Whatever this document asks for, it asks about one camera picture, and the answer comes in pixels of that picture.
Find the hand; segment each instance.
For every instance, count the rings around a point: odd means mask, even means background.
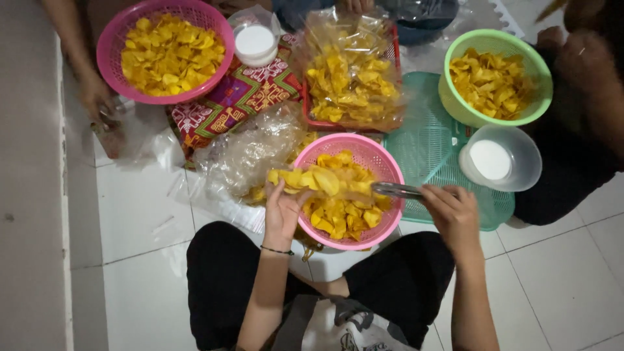
[[[433,223],[453,254],[457,266],[485,260],[479,241],[479,213],[474,194],[455,185],[440,189],[424,185],[420,191]]]
[[[344,6],[347,10],[356,14],[362,14],[373,8],[373,0],[344,0]]]
[[[280,179],[277,186],[267,182],[265,238],[263,245],[274,250],[288,251],[293,241],[301,206],[313,194],[303,191],[302,194],[289,195],[284,191],[284,180]]]
[[[618,82],[607,42],[591,31],[570,34],[557,56],[555,68],[569,84],[586,93]]]
[[[110,112],[115,111],[108,85],[93,70],[80,77],[80,99],[89,113],[89,118],[94,122],[102,123],[100,118],[102,105]]]
[[[537,33],[537,47],[560,49],[563,47],[563,31],[561,27],[548,27]]]

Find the red tray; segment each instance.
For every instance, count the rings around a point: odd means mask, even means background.
[[[399,73],[399,77],[401,76],[401,59],[399,58],[399,35],[397,33],[396,25],[390,28],[390,32],[392,34],[392,45],[388,46],[386,52],[384,52],[384,57],[389,59],[396,66],[396,70]],[[310,110],[312,110],[312,99],[310,98],[310,94],[308,92],[308,80],[303,77],[303,115],[308,122],[310,129],[314,131],[323,131],[323,132],[344,132],[347,129],[341,126],[338,123],[334,122],[326,122],[326,121],[317,121],[315,119],[310,118]],[[375,133],[379,132],[375,129],[357,129],[361,132],[367,133]]]

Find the teal plastic tray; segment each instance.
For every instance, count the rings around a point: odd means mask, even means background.
[[[495,230],[514,213],[515,198],[512,192],[471,182],[459,169],[459,151],[476,129],[457,122],[446,112],[437,93],[439,74],[411,72],[402,79],[404,90],[415,98],[407,107],[401,128],[384,137],[384,147],[399,164],[405,184],[465,187],[479,202],[481,230]],[[402,219],[433,223],[427,209],[416,200],[406,201]]]

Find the white plastic container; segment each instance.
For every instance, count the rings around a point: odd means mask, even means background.
[[[244,24],[234,29],[235,54],[249,67],[263,67],[277,56],[278,38],[261,24]]]
[[[462,148],[459,167],[476,184],[518,192],[540,179],[542,156],[533,139],[519,128],[489,124]]]

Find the plastic basket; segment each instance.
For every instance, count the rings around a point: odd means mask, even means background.
[[[514,213],[514,193],[477,185],[459,169],[459,151],[476,129],[453,120],[444,110],[436,91],[439,78],[425,72],[403,75],[403,84],[414,89],[419,99],[410,102],[402,127],[386,135],[384,146],[401,168],[405,184],[465,187],[477,197],[481,230],[495,230]],[[403,220],[433,223],[427,209],[415,200],[406,201]]]
[[[125,48],[125,35],[135,27],[138,19],[170,13],[194,26],[212,29],[223,41],[225,58],[221,65],[203,84],[171,96],[150,96],[132,87],[121,69],[121,50]],[[225,75],[234,55],[234,34],[228,21],[217,9],[199,0],[146,0],[118,13],[104,28],[97,42],[97,66],[110,87],[129,99],[146,104],[166,105],[192,101],[210,92]]]
[[[383,57],[389,59],[395,66],[396,70],[401,74],[401,59],[399,58],[399,37],[397,35],[396,25],[390,28],[392,34],[392,44],[388,46],[386,51],[384,52]],[[327,121],[317,121],[310,116],[310,110],[312,110],[312,98],[308,92],[308,81],[303,78],[303,114],[310,125],[310,128],[315,131],[324,131],[324,132],[344,132],[347,129],[341,126],[339,123],[335,122],[327,122]],[[363,132],[377,132],[374,129],[365,128],[361,129]]]
[[[451,81],[449,63],[455,57],[462,57],[466,49],[473,47],[478,53],[503,53],[504,56],[520,54],[525,73],[536,80],[537,92],[532,103],[520,113],[520,117],[513,121],[503,121],[491,118],[472,108],[459,95]],[[446,111],[459,122],[472,127],[483,127],[486,124],[501,126],[522,126],[538,119],[548,109],[552,100],[552,77],[546,62],[530,45],[495,29],[478,29],[459,36],[451,44],[444,57],[444,72],[439,79],[438,90],[442,105]]]
[[[303,149],[294,166],[305,169],[316,164],[316,158],[320,154],[333,156],[345,149],[353,153],[353,162],[370,169],[379,181],[403,184],[403,175],[392,156],[373,140],[352,133],[330,134],[319,138]],[[359,242],[353,239],[330,239],[327,232],[314,228],[303,213],[299,216],[299,225],[323,245],[340,250],[362,250],[377,245],[392,233],[399,225],[403,207],[403,200],[393,199],[392,209],[383,212],[381,223],[375,228],[363,231]]]

